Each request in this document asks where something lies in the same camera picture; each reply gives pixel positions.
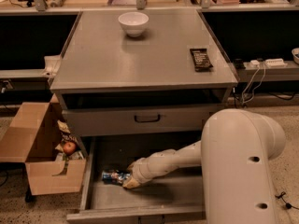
floor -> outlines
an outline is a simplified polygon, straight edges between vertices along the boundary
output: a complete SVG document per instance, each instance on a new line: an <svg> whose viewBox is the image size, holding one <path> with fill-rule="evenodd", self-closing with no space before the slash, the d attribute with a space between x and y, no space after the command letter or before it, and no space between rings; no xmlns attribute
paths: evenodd
<svg viewBox="0 0 299 224"><path fill-rule="evenodd" d="M270 161L272 179L277 194L285 191L284 199L293 206L299 207L299 98L295 96L290 101L278 98L260 99L257 97L248 103L248 111L267 115L281 124L287 136L287 146L284 152L275 160ZM0 139L8 127L13 112L0 106ZM26 173L22 168L7 169L0 173L0 223L49 223L62 224L66 215L78 211L80 193L62 195L36 196L33 202L27 203ZM284 202L277 200L280 224L299 223L299 210L286 209ZM177 222L177 224L206 224L205 220Z"/></svg>

closed drawer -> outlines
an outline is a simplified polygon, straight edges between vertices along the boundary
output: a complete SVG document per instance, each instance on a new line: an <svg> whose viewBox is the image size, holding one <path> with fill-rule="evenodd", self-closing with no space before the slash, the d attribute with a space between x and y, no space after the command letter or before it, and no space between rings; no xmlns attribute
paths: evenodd
<svg viewBox="0 0 299 224"><path fill-rule="evenodd" d="M154 224L204 219L203 178L200 167L176 170L138 189L104 184L106 169L124 170L132 161L156 151L180 149L200 139L201 132L146 133L94 138L80 210L70 223Z"/></svg>
<svg viewBox="0 0 299 224"><path fill-rule="evenodd" d="M164 133L202 130L221 105L83 109L63 112L72 133L97 136L127 133Z"/></svg>

cardboard box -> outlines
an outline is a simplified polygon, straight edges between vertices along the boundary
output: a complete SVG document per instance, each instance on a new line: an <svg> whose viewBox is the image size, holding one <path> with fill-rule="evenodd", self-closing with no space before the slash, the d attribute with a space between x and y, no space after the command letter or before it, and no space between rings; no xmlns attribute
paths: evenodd
<svg viewBox="0 0 299 224"><path fill-rule="evenodd" d="M33 195L80 191L86 160L55 161L61 142L57 119L61 108L50 103L23 103L0 140L0 162L24 162Z"/></svg>

white bowl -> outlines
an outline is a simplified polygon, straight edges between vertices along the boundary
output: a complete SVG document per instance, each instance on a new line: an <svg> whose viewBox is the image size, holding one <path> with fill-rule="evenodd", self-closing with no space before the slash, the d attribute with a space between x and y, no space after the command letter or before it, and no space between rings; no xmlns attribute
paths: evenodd
<svg viewBox="0 0 299 224"><path fill-rule="evenodd" d="M299 49L292 50L293 60L299 64Z"/></svg>
<svg viewBox="0 0 299 224"><path fill-rule="evenodd" d="M147 29L149 17L141 12L127 12L119 16L122 30L131 37L138 37Z"/></svg>

desk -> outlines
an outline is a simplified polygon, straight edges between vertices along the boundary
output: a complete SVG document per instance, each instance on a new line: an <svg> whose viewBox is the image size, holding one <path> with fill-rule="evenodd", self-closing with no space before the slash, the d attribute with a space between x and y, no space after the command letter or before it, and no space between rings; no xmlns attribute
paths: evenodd
<svg viewBox="0 0 299 224"><path fill-rule="evenodd" d="M126 11L83 11L50 87L81 148L93 138L80 211L67 219L137 223L142 217L148 223L144 216L160 216L151 220L156 223L161 214L167 221L203 218L198 170L157 180L139 193L103 185L99 178L105 166L125 168L132 157L195 141L190 132L198 138L237 83L196 9L142 10L149 28L139 38L128 37L118 24ZM191 48L207 49L214 65L209 72L194 71Z"/></svg>

